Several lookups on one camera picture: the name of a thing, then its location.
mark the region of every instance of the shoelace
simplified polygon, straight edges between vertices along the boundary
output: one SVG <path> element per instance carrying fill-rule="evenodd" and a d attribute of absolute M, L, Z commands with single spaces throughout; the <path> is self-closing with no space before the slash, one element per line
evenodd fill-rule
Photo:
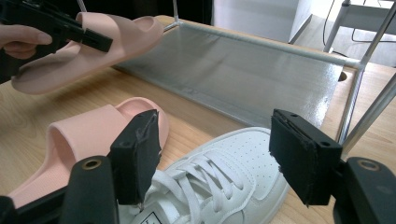
<path fill-rule="evenodd" d="M 201 207 L 199 200 L 191 186 L 190 178 L 193 176 L 199 180 L 202 186 L 213 196 L 214 211 L 218 212 L 222 208 L 222 194 L 227 199 L 233 196 L 233 184 L 238 189 L 243 189 L 244 185 L 235 171 L 225 164 L 219 154 L 210 151 L 205 155 L 197 156 L 189 163 L 177 167 L 178 170 L 186 172 L 178 179 L 172 178 L 163 171 L 157 171 L 152 179 L 153 184 L 160 184 L 167 187 L 175 197 L 186 204 L 191 213 L 191 223 L 201 223 Z"/>

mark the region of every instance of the gripper screw hole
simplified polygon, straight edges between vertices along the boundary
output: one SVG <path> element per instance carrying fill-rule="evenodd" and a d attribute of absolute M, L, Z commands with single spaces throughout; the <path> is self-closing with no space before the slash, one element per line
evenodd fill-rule
<path fill-rule="evenodd" d="M 379 171 L 379 165 L 372 161 L 358 160 L 358 165 L 369 171 Z"/>
<path fill-rule="evenodd" d="M 88 160 L 86 162 L 84 162 L 84 164 L 82 165 L 82 169 L 84 170 L 93 170 L 97 167 L 99 167 L 102 164 L 102 161 L 100 160 Z"/>

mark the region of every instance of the pink slide sandal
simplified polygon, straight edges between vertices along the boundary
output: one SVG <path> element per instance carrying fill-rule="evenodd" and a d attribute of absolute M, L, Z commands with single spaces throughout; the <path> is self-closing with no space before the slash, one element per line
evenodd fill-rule
<path fill-rule="evenodd" d="M 106 105 L 51 123 L 43 165 L 8 196 L 18 208 L 66 186 L 77 161 L 95 155 L 106 156 L 128 122 L 151 109 L 159 111 L 159 137 L 163 148 L 169 133 L 168 119 L 159 106 L 145 98 L 131 98 L 117 106 Z"/>
<path fill-rule="evenodd" d="M 163 25 L 153 17 L 129 20 L 102 13 L 80 12 L 76 18 L 89 28 L 113 39 L 109 52 L 70 41 L 54 54 L 32 61 L 12 78 L 15 90 L 41 94 L 56 90 L 81 77 L 139 56 L 163 37 Z"/>

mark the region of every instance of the metal rod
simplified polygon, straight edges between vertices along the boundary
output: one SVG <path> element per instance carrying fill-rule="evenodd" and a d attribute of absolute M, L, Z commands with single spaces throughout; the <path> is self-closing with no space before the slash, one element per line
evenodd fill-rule
<path fill-rule="evenodd" d="M 385 88 L 375 98 L 371 106 L 364 113 L 363 117 L 356 124 L 350 135 L 346 138 L 343 144 L 343 155 L 355 146 L 355 144 L 366 133 L 378 116 L 384 111 L 387 105 L 393 100 L 396 95 L 396 74 L 390 79 Z"/>
<path fill-rule="evenodd" d="M 344 110 L 343 118 L 341 120 L 340 133 L 338 134 L 337 142 L 343 144 L 347 138 L 350 121 L 352 120 L 353 110 L 355 108 L 356 100 L 358 99 L 359 88 L 361 87 L 361 80 L 363 78 L 364 69 L 360 68 L 355 78 L 353 79 L 352 89 L 346 100 L 346 108 Z"/>
<path fill-rule="evenodd" d="M 178 23 L 177 0 L 173 0 L 175 23 Z"/>
<path fill-rule="evenodd" d="M 335 19 L 334 25 L 332 26 L 332 31 L 327 39 L 326 45 L 324 46 L 324 52 L 330 52 L 332 48 L 332 42 L 334 42 L 335 36 L 340 29 L 341 21 L 344 19 L 345 15 L 347 14 L 347 10 L 349 9 L 350 1 L 346 0 L 343 2 L 340 11 L 338 12 L 337 18 Z"/>
<path fill-rule="evenodd" d="M 166 31 L 168 31 L 168 30 L 170 30 L 170 29 L 172 29 L 172 28 L 174 28 L 174 27 L 176 27 L 176 26 L 178 26 L 178 23 L 177 23 L 176 21 L 174 21 L 174 22 L 172 22 L 171 24 L 165 26 L 165 27 L 163 28 L 163 30 L 166 32 Z"/>
<path fill-rule="evenodd" d="M 381 24 L 381 27 L 379 28 L 378 32 L 375 34 L 375 39 L 373 40 L 372 44 L 370 44 L 369 48 L 366 50 L 366 53 L 364 54 L 363 58 L 360 61 L 361 68 L 359 69 L 358 74 L 355 77 L 354 82 L 352 83 L 352 90 L 346 102 L 346 110 L 344 111 L 343 114 L 341 129 L 337 139 L 339 144 L 343 144 L 345 139 L 347 138 L 347 132 L 349 129 L 356 100 L 358 98 L 359 88 L 361 86 L 361 79 L 364 73 L 364 69 L 367 63 L 370 61 L 370 58 L 373 55 L 373 52 L 376 46 L 378 45 L 379 41 L 381 40 L 382 36 L 387 31 L 389 24 L 392 22 L 395 13 L 396 13 L 396 4 L 393 4 L 391 9 L 389 10 L 387 17 L 384 19 L 384 22 Z"/>
<path fill-rule="evenodd" d="M 369 48 L 366 50 L 366 53 L 364 54 L 363 58 L 361 58 L 361 64 L 363 66 L 367 65 L 367 63 L 370 61 L 370 58 L 373 56 L 376 46 L 378 45 L 378 43 L 381 40 L 384 33 L 387 31 L 395 14 L 396 14 L 396 3 L 393 3 L 392 7 L 390 8 L 390 10 L 388 12 L 387 17 L 382 22 L 381 27 L 379 28 L 378 32 L 375 34 L 375 37 L 374 37 L 372 43 L 370 44 Z"/>
<path fill-rule="evenodd" d="M 87 12 L 87 8 L 85 8 L 85 4 L 83 0 L 77 0 L 78 2 L 78 6 L 79 6 L 79 10 L 81 10 L 81 12 Z"/>
<path fill-rule="evenodd" d="M 213 29 L 213 27 L 211 26 L 197 26 L 194 24 L 188 24 L 187 22 L 184 22 L 183 26 L 186 27 L 190 26 L 193 29 L 202 30 L 204 32 L 208 32 L 213 35 L 221 35 L 232 39 L 237 39 L 244 42 L 265 46 L 271 49 L 278 49 L 283 52 L 300 55 L 306 58 L 320 60 L 326 63 L 334 63 L 337 65 L 342 65 L 342 66 L 347 65 L 353 68 L 359 68 L 359 60 L 345 58 L 338 55 L 332 55 L 329 53 L 322 52 L 320 50 L 300 48 L 298 46 L 282 43 L 279 41 L 268 40 L 265 38 L 259 38 L 255 36 L 248 36 L 248 35 L 244 36 L 239 34 L 233 34 L 227 31 Z"/>

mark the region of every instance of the floor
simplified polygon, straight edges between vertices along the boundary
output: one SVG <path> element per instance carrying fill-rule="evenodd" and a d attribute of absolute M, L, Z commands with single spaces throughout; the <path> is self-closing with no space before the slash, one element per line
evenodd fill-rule
<path fill-rule="evenodd" d="M 327 1 L 317 1 L 314 2 L 312 6 L 312 20 L 309 22 L 307 27 L 301 33 L 299 38 L 294 43 L 298 46 L 304 46 L 311 49 L 323 50 L 323 30 L 326 17 L 329 13 L 329 9 L 332 4 L 332 0 Z M 331 14 L 326 24 L 325 29 L 325 41 L 327 36 L 332 29 L 333 22 L 338 14 L 339 8 L 341 6 L 342 0 L 335 0 Z M 353 4 L 358 4 L 363 1 L 352 1 Z M 390 7 L 390 2 L 367 0 L 366 5 L 373 7 Z M 359 43 L 351 39 L 353 29 L 342 27 L 337 34 L 337 37 L 333 43 L 333 50 L 346 55 L 347 57 L 360 59 L 365 51 L 367 50 L 368 43 Z M 367 32 L 362 30 L 356 30 L 353 35 L 354 40 L 372 40 L 375 36 L 374 32 Z M 370 63 L 379 63 L 386 66 L 396 66 L 396 35 L 384 35 L 382 40 L 394 41 L 392 43 L 379 43 L 375 49 L 373 57 Z"/>

